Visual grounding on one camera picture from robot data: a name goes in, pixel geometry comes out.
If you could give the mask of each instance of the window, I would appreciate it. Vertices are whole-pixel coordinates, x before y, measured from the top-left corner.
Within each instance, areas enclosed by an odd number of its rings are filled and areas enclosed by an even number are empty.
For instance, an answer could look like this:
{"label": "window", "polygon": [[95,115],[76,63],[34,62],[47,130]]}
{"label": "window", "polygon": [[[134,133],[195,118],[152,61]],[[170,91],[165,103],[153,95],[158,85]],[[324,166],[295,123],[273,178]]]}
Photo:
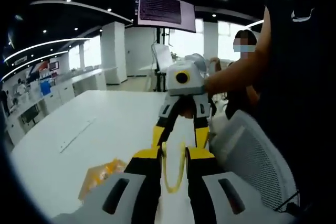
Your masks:
{"label": "window", "polygon": [[239,30],[245,30],[245,26],[229,22],[218,22],[218,57],[223,60],[236,61],[240,58],[240,52],[233,51],[233,40]]}
{"label": "window", "polygon": [[79,46],[75,46],[69,50],[69,69],[80,68]]}
{"label": "window", "polygon": [[[196,19],[196,33],[187,31],[170,29],[169,48],[179,57],[198,53],[204,53],[204,34],[203,34],[203,20]],[[166,37],[165,45],[168,45],[168,37]]]}
{"label": "window", "polygon": [[100,64],[100,36],[96,36],[84,42],[84,66],[88,67]]}

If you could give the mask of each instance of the orange object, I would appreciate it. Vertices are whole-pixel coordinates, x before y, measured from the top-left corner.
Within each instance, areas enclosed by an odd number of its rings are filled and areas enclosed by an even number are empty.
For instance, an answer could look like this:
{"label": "orange object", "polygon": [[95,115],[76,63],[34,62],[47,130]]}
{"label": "orange object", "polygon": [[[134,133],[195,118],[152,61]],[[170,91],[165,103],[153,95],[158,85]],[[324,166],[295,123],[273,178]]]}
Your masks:
{"label": "orange object", "polygon": [[82,188],[80,189],[78,199],[84,200],[87,193],[102,184],[111,174],[122,173],[126,166],[127,164],[125,162],[115,158],[110,163],[89,168],[82,184]]}

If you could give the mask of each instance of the person's hand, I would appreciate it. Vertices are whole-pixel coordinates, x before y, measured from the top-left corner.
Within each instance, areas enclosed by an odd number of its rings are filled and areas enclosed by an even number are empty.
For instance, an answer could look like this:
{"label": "person's hand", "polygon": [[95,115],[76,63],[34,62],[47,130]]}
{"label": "person's hand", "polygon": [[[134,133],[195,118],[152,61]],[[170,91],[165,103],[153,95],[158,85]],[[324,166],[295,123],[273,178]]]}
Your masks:
{"label": "person's hand", "polygon": [[221,67],[221,63],[219,61],[219,58],[215,57],[215,58],[211,58],[210,59],[210,64],[211,63],[215,63],[215,71],[218,72],[218,71],[221,71],[222,67]]}

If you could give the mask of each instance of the person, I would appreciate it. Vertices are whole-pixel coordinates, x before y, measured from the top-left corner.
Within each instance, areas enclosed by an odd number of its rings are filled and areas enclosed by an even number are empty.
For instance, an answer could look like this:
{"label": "person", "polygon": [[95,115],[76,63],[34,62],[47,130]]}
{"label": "person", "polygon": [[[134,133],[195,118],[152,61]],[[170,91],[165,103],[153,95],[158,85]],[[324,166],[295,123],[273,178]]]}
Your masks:
{"label": "person", "polygon": [[11,108],[11,107],[13,107],[13,98],[10,95],[8,90],[6,91],[6,94],[7,94],[7,105],[8,105],[9,108]]}
{"label": "person", "polygon": [[18,86],[16,87],[16,92],[19,94],[19,95],[22,95],[26,92],[26,86],[24,85],[24,83],[21,81],[21,78],[19,78],[17,80],[17,84]]}
{"label": "person", "polygon": [[[250,30],[240,30],[237,32],[234,39],[234,51],[240,52],[241,58],[248,57],[249,51],[255,50],[257,44],[257,38]],[[216,63],[216,71],[221,70],[221,66],[218,63],[218,58],[213,58],[210,62]],[[226,93],[226,100],[228,100],[225,114],[230,119],[237,110],[242,110],[251,116],[255,117],[255,108],[259,101],[260,93],[260,81],[255,82],[253,85],[244,87],[238,90],[232,90]]]}
{"label": "person", "polygon": [[[255,117],[287,161],[302,209],[327,194],[321,192],[328,181],[323,171],[329,149],[321,138],[321,121],[330,96],[325,95],[330,90],[325,85],[329,54],[322,10],[316,0],[267,0],[255,51],[205,80],[206,92],[214,95],[250,86],[264,76]],[[181,114],[192,117],[187,104]]]}
{"label": "person", "polygon": [[7,104],[7,94],[4,90],[1,91],[1,102],[4,107],[4,111],[6,113],[6,116],[10,115],[9,109],[8,109],[8,104]]}

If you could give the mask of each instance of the dark hair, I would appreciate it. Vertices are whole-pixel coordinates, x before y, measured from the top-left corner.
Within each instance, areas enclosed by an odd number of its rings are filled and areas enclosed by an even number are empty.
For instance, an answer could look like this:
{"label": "dark hair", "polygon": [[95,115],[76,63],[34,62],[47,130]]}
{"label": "dark hair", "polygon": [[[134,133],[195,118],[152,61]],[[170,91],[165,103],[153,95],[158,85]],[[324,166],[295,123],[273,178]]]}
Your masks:
{"label": "dark hair", "polygon": [[255,46],[257,44],[257,38],[250,30],[240,30],[237,32],[235,39],[247,39],[249,45]]}

